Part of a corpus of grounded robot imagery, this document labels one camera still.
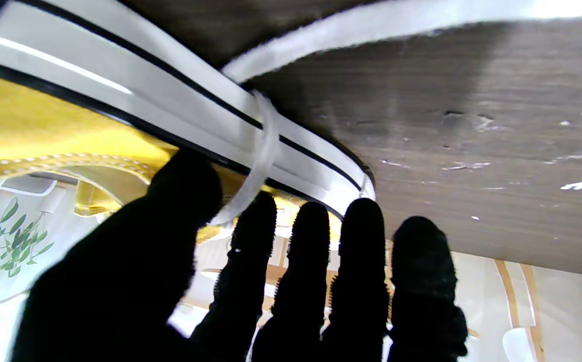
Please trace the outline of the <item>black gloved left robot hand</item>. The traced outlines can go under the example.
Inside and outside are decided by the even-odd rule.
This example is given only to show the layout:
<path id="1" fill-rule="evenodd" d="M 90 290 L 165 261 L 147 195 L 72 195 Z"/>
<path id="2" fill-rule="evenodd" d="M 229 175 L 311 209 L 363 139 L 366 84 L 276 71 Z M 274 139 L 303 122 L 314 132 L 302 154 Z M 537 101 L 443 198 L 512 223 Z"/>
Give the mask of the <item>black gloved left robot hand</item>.
<path id="1" fill-rule="evenodd" d="M 304 203 L 288 268 L 261 330 L 276 204 L 260 192 L 238 218 L 209 311 L 186 337 L 169 324 L 195 274 L 198 231 L 220 210 L 220 178 L 181 150 L 143 197 L 125 205 L 42 273 L 29 291 L 11 361 L 457 361 L 468 328 L 445 234 L 424 216 L 394 234 L 394 295 L 385 283 L 384 220 L 349 204 L 337 277 L 326 286 L 325 206 Z"/>

